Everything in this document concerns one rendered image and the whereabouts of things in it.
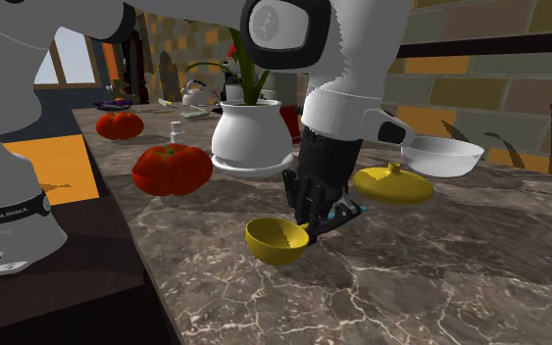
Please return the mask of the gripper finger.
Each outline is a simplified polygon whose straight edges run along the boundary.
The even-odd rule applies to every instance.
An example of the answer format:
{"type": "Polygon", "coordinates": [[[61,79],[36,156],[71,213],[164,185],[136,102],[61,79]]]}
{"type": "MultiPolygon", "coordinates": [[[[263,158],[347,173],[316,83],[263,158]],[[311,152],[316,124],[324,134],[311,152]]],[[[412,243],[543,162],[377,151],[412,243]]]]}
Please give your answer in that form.
{"type": "Polygon", "coordinates": [[[294,210],[297,224],[309,222],[318,216],[318,204],[312,193],[317,186],[317,177],[310,172],[286,169],[282,172],[287,204],[294,210]]]}
{"type": "Polygon", "coordinates": [[[309,219],[309,243],[317,242],[318,237],[357,218],[363,208],[346,195],[330,204],[322,190],[316,190],[312,196],[309,219]]]}

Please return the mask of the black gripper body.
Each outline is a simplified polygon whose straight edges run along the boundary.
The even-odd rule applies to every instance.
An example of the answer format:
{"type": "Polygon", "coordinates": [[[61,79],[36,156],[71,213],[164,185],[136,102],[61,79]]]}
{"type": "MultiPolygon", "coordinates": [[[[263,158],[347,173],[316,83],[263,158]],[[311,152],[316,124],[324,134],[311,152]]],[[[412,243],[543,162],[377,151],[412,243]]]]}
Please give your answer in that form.
{"type": "Polygon", "coordinates": [[[348,192],[348,181],[362,144],[362,139],[333,139],[317,134],[305,126],[298,155],[298,171],[314,175],[339,192],[348,192]]]}

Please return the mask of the yellow scoop with blue handle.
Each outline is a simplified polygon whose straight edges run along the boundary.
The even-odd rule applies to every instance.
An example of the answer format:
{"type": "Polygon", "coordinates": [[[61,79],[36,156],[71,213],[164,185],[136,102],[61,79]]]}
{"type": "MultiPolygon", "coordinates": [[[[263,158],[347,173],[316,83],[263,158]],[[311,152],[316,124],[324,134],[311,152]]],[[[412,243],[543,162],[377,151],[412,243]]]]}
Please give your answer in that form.
{"type": "MultiPolygon", "coordinates": [[[[367,207],[361,206],[363,212],[367,207]]],[[[281,267],[298,260],[309,243],[309,225],[275,218],[258,218],[245,226],[250,252],[261,262],[281,267]]]]}

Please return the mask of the red and white canister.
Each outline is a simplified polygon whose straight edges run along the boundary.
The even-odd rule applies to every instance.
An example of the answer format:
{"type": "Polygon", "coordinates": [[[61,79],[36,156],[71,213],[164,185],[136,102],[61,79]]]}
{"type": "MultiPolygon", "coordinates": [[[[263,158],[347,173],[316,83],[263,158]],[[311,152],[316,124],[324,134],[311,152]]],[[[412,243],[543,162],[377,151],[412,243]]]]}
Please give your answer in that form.
{"type": "Polygon", "coordinates": [[[299,144],[301,137],[296,113],[296,75],[270,72],[263,85],[262,93],[266,99],[280,102],[279,112],[288,128],[292,143],[299,144]]]}

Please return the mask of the yellow lid with knob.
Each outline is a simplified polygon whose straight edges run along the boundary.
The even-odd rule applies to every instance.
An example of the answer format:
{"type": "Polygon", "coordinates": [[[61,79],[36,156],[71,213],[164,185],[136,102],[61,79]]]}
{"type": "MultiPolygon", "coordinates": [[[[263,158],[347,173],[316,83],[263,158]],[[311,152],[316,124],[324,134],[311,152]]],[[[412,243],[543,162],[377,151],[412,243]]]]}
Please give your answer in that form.
{"type": "Polygon", "coordinates": [[[355,189],[363,196],[390,205],[420,204],[434,193],[428,180],[403,170],[398,163],[361,169],[352,180],[355,189]]]}

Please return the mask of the white pot with green plant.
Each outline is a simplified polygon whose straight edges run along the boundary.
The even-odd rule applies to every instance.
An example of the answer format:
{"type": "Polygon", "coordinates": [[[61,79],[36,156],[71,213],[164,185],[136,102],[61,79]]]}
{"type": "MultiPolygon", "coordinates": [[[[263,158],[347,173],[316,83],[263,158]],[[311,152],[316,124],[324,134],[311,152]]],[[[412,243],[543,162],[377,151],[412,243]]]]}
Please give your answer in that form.
{"type": "Polygon", "coordinates": [[[223,173],[236,177],[265,177],[288,169],[293,162],[292,139],[280,115],[281,103],[260,97],[269,72],[255,77],[255,64],[240,32],[230,31],[240,67],[237,79],[243,97],[227,96],[221,103],[223,114],[211,141],[212,163],[223,173]]]}

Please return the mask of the white bowl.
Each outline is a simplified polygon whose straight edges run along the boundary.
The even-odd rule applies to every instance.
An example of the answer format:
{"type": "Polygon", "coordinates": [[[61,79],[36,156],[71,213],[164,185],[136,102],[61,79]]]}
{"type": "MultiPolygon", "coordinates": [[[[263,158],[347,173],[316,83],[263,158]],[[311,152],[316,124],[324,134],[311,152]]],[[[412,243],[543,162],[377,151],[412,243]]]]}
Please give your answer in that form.
{"type": "Polygon", "coordinates": [[[452,138],[417,136],[401,148],[404,163],[417,173],[434,177],[463,176],[474,169],[484,149],[452,138]]]}

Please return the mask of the large red tomato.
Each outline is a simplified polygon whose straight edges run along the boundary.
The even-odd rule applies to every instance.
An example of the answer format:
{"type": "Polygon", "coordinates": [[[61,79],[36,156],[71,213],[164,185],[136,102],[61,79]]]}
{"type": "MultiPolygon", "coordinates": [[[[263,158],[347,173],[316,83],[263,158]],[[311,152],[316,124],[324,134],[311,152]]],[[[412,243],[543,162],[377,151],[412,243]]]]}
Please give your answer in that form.
{"type": "Polygon", "coordinates": [[[132,168],[137,188],[153,196],[183,196],[204,185],[213,173],[200,148],[170,143],[146,150],[132,168]]]}

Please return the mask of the white kettle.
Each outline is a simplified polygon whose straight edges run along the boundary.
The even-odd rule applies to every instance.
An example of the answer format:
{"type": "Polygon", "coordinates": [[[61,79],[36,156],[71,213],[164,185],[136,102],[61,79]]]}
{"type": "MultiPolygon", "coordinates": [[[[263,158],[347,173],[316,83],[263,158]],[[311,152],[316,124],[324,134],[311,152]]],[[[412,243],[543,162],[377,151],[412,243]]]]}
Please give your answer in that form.
{"type": "Polygon", "coordinates": [[[181,90],[182,104],[186,106],[208,106],[209,97],[204,91],[206,84],[190,80],[181,90]]]}

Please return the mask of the small red tomato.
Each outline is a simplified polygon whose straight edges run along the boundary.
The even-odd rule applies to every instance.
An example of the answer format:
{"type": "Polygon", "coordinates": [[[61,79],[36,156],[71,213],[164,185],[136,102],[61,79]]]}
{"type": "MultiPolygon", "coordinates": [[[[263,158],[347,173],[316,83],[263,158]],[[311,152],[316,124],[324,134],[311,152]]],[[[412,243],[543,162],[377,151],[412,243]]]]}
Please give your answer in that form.
{"type": "Polygon", "coordinates": [[[138,136],[144,128],[143,120],[132,113],[108,113],[95,125],[96,132],[110,140],[128,140],[138,136]]]}

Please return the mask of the purple plate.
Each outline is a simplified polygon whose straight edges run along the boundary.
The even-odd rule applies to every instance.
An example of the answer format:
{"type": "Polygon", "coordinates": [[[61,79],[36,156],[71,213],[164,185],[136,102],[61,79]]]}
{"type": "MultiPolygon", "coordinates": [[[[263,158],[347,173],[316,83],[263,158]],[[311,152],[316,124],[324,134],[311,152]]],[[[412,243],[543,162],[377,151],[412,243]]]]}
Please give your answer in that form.
{"type": "Polygon", "coordinates": [[[94,102],[93,105],[96,109],[107,112],[117,112],[129,109],[133,102],[126,99],[115,99],[109,101],[94,102]]]}

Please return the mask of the dark robot stand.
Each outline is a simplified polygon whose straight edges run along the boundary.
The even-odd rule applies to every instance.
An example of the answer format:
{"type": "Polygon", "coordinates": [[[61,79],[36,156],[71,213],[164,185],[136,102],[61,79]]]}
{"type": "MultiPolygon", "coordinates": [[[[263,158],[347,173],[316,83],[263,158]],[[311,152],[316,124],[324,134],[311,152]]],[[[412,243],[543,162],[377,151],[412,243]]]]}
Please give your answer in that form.
{"type": "Polygon", "coordinates": [[[65,245],[0,276],[0,345],[181,345],[116,199],[53,211],[65,245]]]}

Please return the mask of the dark wall shelf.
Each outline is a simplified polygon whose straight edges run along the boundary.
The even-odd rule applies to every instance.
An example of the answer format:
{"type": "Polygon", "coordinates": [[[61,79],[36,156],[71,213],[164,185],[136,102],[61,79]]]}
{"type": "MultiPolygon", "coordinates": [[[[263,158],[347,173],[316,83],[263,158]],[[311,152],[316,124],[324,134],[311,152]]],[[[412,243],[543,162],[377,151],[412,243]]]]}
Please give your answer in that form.
{"type": "Polygon", "coordinates": [[[398,58],[551,53],[552,33],[403,44],[398,58]]]}

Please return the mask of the window with wooden frame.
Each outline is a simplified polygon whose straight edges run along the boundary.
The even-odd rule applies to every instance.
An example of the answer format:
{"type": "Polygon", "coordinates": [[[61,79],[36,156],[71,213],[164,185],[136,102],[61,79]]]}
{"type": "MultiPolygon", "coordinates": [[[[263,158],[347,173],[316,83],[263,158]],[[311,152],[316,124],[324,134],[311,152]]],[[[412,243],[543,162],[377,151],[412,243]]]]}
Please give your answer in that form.
{"type": "Polygon", "coordinates": [[[100,86],[91,39],[60,27],[35,77],[34,88],[81,89],[100,86]]]}

